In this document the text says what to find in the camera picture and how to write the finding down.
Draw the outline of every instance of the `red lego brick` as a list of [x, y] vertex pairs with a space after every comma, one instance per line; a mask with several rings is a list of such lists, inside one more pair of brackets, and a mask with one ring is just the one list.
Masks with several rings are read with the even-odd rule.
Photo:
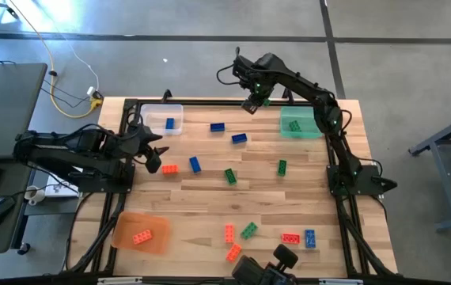
[[233, 244], [233, 247], [231, 247], [231, 249], [227, 253], [226, 259], [229, 262], [233, 263], [234, 260], [236, 260], [236, 257], [238, 257], [238, 254], [240, 254], [240, 251], [241, 251], [241, 246], [238, 244]]
[[299, 245], [299, 234], [282, 234], [282, 242]]
[[163, 165], [162, 166], [163, 174], [174, 174], [178, 173], [178, 165]]
[[234, 227], [233, 225], [225, 225], [225, 242], [234, 242]]
[[141, 233], [132, 236], [132, 240], [134, 241], [135, 245], [138, 245], [150, 239], [152, 239], [152, 232], [150, 230], [144, 230]]

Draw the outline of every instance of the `concrete floor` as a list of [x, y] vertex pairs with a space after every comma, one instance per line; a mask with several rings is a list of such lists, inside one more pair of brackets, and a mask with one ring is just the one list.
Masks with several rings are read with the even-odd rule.
[[[82, 34], [326, 36], [319, 0], [15, 3], [41, 32], [55, 28], [40, 7], [61, 31]], [[451, 0], [327, 0], [327, 4], [334, 36], [451, 39]], [[0, 32], [31, 29], [0, 11]], [[242, 90], [220, 85], [214, 78], [218, 68], [232, 62], [236, 46], [251, 59], [274, 52], [289, 68], [335, 90], [336, 73], [333, 76], [325, 42], [238, 41], [77, 40], [71, 44], [98, 73], [105, 96], [160, 96], [171, 89], [176, 96], [245, 97]], [[59, 87], [84, 95], [95, 85], [93, 75], [64, 41], [47, 43], [60, 74]], [[429, 153], [418, 158], [407, 153], [408, 147], [451, 123], [451, 44], [337, 44], [336, 53], [345, 97], [361, 102], [373, 157], [383, 163], [385, 176], [399, 183], [386, 194], [385, 204], [400, 273], [451, 281], [451, 231], [434, 231], [434, 224], [450, 217], [450, 210], [433, 158]], [[38, 40], [0, 40], [0, 59], [49, 63]], [[67, 111], [78, 114], [85, 107]], [[96, 122], [98, 114], [96, 110], [84, 119], [67, 119], [41, 93], [31, 128], [72, 131]], [[58, 272], [69, 225], [68, 216], [31, 218], [25, 240], [34, 250], [25, 256], [14, 251], [0, 254], [0, 264], [9, 265], [0, 278]]]

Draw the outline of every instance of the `orange plastic tray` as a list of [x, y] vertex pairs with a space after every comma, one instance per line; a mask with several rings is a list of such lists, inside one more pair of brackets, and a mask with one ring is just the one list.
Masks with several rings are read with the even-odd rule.
[[[132, 236], [150, 230], [152, 239], [135, 245]], [[122, 212], [113, 233], [112, 246], [145, 253], [162, 254], [168, 244], [169, 220], [140, 213]]]

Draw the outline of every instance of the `yellow cable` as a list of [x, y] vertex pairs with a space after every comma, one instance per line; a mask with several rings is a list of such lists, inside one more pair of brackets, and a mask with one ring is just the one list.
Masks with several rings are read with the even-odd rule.
[[[13, 3], [13, 1], [9, 0], [9, 2], [11, 2], [11, 4], [14, 6], [14, 8], [16, 8], [16, 10], [18, 10], [18, 12], [20, 13], [20, 15], [27, 21], [28, 25], [30, 25], [30, 27], [34, 30], [34, 32], [36, 32], [37, 36], [39, 37], [39, 39], [43, 42], [44, 47], [46, 48], [46, 51], [48, 52], [48, 55], [50, 56], [50, 63], [51, 63], [51, 71], [55, 72], [55, 64], [53, 63], [53, 55], [51, 54], [50, 49], [48, 48], [48, 46], [46, 45], [46, 42], [44, 42], [43, 37], [41, 36], [41, 34], [39, 34], [39, 32], [37, 32], [36, 28], [34, 28], [34, 26], [30, 23], [30, 21], [27, 19], [27, 17], [21, 12], [21, 10], [16, 6], [16, 4]], [[83, 117], [88, 116], [95, 108], [99, 107], [100, 105], [102, 105], [102, 99], [95, 99], [93, 98], [90, 102], [90, 109], [88, 112], [86, 112], [85, 114], [82, 115], [70, 115], [67, 114], [66, 112], [64, 112], [59, 105], [57, 104], [57, 102], [55, 102], [55, 97], [54, 97], [54, 91], [55, 91], [55, 76], [52, 75], [51, 76], [51, 89], [50, 89], [50, 98], [51, 98], [51, 102], [53, 102], [53, 105], [55, 106], [55, 108], [57, 108], [57, 110], [59, 112], [61, 112], [64, 116], [67, 116], [71, 119], [80, 119]]]

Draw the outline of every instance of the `wooden table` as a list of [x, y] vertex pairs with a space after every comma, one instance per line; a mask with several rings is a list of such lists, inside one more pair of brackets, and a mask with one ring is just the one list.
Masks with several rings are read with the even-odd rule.
[[[124, 97], [108, 97], [99, 124], [118, 131]], [[340, 107], [354, 115], [347, 140], [354, 154], [370, 158], [359, 102], [341, 100]], [[262, 266], [276, 261], [272, 253], [281, 233], [316, 232], [316, 249], [305, 243], [289, 245], [299, 256], [291, 272], [297, 277], [346, 276], [335, 200], [328, 192], [324, 139], [284, 139], [279, 134], [280, 107], [260, 108], [250, 115], [239, 106], [184, 106], [182, 135], [167, 136], [151, 146], [169, 146], [163, 165], [177, 164], [180, 173], [165, 177], [136, 166], [135, 185], [125, 211], [163, 216], [171, 222], [165, 255], [119, 250], [117, 276], [230, 276], [234, 264], [226, 261], [230, 244], [224, 242], [224, 225], [235, 226], [235, 241], [242, 254]], [[210, 123], [225, 122], [225, 132], [211, 133]], [[246, 133], [246, 143], [233, 145], [231, 135]], [[202, 168], [191, 171], [189, 158], [197, 156]], [[279, 159], [287, 160], [286, 176], [277, 176]], [[237, 184], [229, 186], [224, 170], [232, 168]], [[78, 215], [70, 251], [75, 264], [97, 235], [104, 195], [94, 194]], [[358, 196], [365, 239], [387, 268], [396, 271], [388, 227], [381, 206]], [[244, 227], [259, 226], [255, 237], [240, 238]], [[108, 253], [108, 239], [101, 266]], [[355, 243], [354, 265], [359, 269]]]

